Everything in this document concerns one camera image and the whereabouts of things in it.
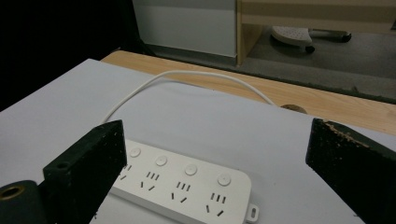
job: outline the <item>white power strip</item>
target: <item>white power strip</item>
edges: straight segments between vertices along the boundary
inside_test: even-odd
[[[128,164],[111,193],[182,223],[254,223],[251,182],[240,171],[125,140]]]

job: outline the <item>white power cord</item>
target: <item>white power cord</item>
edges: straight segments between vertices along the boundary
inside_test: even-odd
[[[235,77],[229,77],[225,76],[222,74],[218,73],[209,73],[209,72],[198,72],[198,71],[188,71],[188,70],[171,70],[171,71],[166,71],[163,73],[160,73],[159,75],[149,79],[145,83],[143,83],[140,87],[135,89],[133,92],[131,92],[129,95],[127,95],[123,100],[121,100],[118,104],[116,104],[105,116],[105,118],[102,120],[102,123],[106,123],[107,120],[113,115],[123,104],[125,104],[129,99],[134,97],[136,94],[138,94],[140,91],[145,89],[151,82],[155,81],[156,79],[160,77],[165,77],[168,75],[174,75],[174,74],[182,74],[182,75],[198,75],[198,76],[207,76],[207,77],[221,77],[225,78],[234,82],[237,82],[241,84],[242,86],[245,86],[246,88],[254,91],[256,94],[258,94],[266,103],[269,105],[276,105],[272,100],[270,100],[266,95],[264,95],[262,92],[258,91],[256,88],[252,87],[251,85],[247,84],[246,82],[235,78]]]

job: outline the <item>gray floor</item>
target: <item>gray floor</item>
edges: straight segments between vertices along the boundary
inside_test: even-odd
[[[312,54],[283,44],[264,27],[243,64],[201,52],[149,46],[159,57],[264,77],[396,104],[396,35],[352,33],[347,43],[322,31],[311,33]]]

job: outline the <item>wooden surface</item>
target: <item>wooden surface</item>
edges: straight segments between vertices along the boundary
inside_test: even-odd
[[[327,91],[314,90],[259,77],[249,77],[189,63],[179,63],[121,50],[111,53],[105,57],[102,62],[131,68],[152,75],[157,75],[169,70],[194,70],[221,73],[246,81],[248,84],[267,95],[278,106],[298,105],[308,114],[319,118],[330,119],[381,133],[396,135],[396,105],[384,104]],[[224,91],[263,101],[261,97],[251,90],[247,90],[239,84],[220,78],[181,75],[170,76],[170,78],[175,78],[211,90]]]

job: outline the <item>white table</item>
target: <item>white table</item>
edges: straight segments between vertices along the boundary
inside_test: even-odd
[[[45,165],[150,77],[87,60],[1,112],[0,186],[43,181]],[[361,224],[304,162],[312,118],[169,80],[140,92],[111,117],[123,120],[128,139],[247,173],[259,223]],[[395,149],[394,135],[356,130]],[[110,194],[92,223],[174,221]]]

